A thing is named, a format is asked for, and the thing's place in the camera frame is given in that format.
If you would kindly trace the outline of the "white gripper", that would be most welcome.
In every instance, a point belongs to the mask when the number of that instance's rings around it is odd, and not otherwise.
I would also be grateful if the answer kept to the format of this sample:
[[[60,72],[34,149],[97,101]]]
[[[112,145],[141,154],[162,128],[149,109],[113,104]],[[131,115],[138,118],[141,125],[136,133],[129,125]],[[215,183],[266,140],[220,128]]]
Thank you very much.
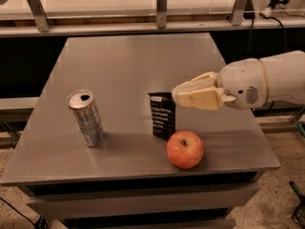
[[[176,105],[218,110],[227,105],[243,110],[262,107],[267,101],[267,74],[258,59],[233,62],[219,73],[207,72],[173,88]]]

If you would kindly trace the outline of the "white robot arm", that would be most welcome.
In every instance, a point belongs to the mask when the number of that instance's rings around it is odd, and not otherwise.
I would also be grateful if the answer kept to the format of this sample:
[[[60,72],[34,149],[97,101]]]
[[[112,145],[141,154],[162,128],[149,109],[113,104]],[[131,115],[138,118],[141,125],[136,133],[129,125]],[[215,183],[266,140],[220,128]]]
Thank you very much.
[[[260,108],[273,101],[305,103],[305,52],[233,62],[172,90],[175,104],[203,110]]]

